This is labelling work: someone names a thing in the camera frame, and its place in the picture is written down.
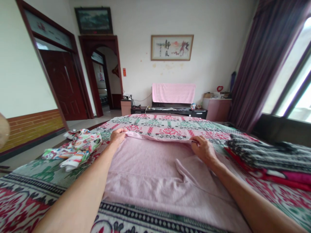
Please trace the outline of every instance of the tv stand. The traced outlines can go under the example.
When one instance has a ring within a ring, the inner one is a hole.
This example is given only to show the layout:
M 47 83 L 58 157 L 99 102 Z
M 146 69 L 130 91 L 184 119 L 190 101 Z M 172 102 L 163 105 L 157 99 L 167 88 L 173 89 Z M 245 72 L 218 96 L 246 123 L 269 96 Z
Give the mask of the tv stand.
M 195 109 L 191 110 L 190 108 L 175 108 L 175 110 L 169 110 L 169 108 L 159 108 L 159 107 L 152 107 L 154 109 L 146 109 L 146 107 L 142 106 L 140 108 L 132 107 L 131 108 L 131 114 L 156 114 L 156 113 L 162 113 L 162 114 L 178 114 L 182 116 L 187 117 L 198 117 L 202 119 L 206 119 L 207 116 L 207 110 L 205 109 Z

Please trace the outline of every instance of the red heart decoration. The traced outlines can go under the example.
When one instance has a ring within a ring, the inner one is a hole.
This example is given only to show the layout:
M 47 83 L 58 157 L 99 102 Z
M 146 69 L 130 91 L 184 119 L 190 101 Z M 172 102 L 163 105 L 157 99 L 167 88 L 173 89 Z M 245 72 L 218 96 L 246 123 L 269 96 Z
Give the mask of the red heart decoration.
M 217 91 L 218 91 L 218 92 L 221 92 L 221 91 L 223 90 L 223 88 L 224 88 L 223 86 L 218 86 L 218 87 L 217 87 Z

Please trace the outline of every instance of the door panel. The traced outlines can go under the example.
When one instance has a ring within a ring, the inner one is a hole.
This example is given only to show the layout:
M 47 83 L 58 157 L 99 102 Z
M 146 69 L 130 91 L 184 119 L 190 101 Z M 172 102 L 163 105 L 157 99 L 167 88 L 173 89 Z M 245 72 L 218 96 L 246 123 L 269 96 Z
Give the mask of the door panel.
M 70 53 L 40 50 L 66 121 L 87 119 Z

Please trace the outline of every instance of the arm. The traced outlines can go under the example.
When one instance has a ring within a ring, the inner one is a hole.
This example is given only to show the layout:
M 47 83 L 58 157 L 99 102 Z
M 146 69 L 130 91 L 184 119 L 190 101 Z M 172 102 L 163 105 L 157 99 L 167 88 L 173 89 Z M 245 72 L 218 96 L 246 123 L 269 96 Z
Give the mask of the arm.
M 108 170 L 126 129 L 112 132 L 110 144 L 63 193 L 33 232 L 90 232 L 106 186 Z
M 191 138 L 194 153 L 217 175 L 226 187 L 254 232 L 306 232 L 295 221 L 240 181 L 216 155 L 212 143 L 203 136 Z

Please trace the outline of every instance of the floral bedspread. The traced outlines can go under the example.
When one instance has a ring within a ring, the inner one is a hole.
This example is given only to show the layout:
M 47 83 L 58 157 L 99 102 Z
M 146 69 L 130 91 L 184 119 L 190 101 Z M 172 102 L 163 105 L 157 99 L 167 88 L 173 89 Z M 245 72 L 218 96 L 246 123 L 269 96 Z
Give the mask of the floral bedspread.
M 189 139 L 203 135 L 217 152 L 224 149 L 236 129 L 194 117 L 133 114 L 115 117 L 93 132 L 103 143 L 87 163 L 71 172 L 59 167 L 60 160 L 34 160 L 0 178 L 0 232 L 31 232 L 46 211 L 85 171 L 109 143 L 114 129 L 125 127 L 156 138 Z M 311 232 L 311 193 L 254 178 L 241 170 L 240 176 L 259 194 Z M 138 206 L 102 201 L 91 232 L 225 232 L 191 218 Z

